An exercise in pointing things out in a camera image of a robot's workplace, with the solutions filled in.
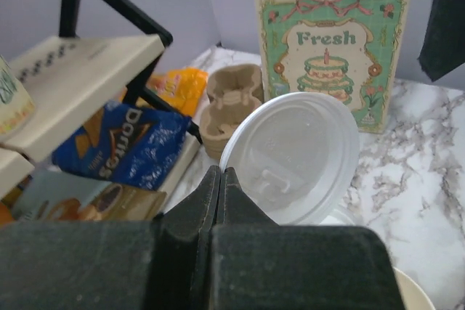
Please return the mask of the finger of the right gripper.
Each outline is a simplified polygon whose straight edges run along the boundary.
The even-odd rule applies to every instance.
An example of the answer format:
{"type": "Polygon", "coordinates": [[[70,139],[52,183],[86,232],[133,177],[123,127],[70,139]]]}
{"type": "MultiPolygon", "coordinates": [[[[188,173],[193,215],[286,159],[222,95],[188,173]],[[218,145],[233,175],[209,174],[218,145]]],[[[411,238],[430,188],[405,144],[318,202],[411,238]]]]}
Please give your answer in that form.
{"type": "Polygon", "coordinates": [[[432,0],[418,61],[432,82],[464,64],[464,0],[432,0]]]}

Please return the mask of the white plastic cup lid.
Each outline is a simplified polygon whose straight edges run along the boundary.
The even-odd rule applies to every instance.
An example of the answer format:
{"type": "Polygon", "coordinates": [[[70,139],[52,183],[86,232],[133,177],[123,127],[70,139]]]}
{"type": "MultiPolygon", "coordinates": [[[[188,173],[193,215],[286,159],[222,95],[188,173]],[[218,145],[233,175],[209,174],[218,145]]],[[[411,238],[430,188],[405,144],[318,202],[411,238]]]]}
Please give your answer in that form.
{"type": "Polygon", "coordinates": [[[294,92],[258,107],[236,128],[219,166],[274,222],[320,224],[355,175],[360,137],[349,108],[326,94],[294,92]]]}

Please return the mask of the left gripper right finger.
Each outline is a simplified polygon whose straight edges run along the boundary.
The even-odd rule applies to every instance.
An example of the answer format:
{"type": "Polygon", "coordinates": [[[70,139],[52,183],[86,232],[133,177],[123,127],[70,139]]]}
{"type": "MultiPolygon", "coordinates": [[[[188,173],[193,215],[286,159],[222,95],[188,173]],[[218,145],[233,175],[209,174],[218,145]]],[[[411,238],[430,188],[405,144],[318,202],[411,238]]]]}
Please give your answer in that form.
{"type": "Polygon", "coordinates": [[[221,176],[217,202],[217,224],[276,223],[243,191],[234,168],[227,168],[221,176]]]}

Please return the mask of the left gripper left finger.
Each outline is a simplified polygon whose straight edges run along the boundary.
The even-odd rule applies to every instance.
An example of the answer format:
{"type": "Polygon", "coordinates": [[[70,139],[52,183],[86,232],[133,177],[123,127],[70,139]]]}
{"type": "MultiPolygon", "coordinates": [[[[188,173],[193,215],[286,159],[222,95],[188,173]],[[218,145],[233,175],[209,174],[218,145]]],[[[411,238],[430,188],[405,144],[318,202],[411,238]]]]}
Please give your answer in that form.
{"type": "Polygon", "coordinates": [[[155,220],[157,243],[173,239],[180,243],[194,243],[204,224],[212,219],[217,205],[222,172],[219,166],[210,166],[199,185],[170,211],[155,220]]]}

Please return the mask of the single green paper cup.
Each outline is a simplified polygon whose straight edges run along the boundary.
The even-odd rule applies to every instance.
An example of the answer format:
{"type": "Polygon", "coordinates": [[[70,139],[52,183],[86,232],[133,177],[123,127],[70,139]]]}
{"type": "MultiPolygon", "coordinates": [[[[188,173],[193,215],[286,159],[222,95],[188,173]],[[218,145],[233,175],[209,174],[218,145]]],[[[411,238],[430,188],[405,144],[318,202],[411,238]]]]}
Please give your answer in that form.
{"type": "Polygon", "coordinates": [[[404,307],[406,310],[435,310],[434,304],[429,299],[428,295],[413,281],[408,275],[400,271],[398,268],[393,268],[397,286],[402,296],[404,307]]]}

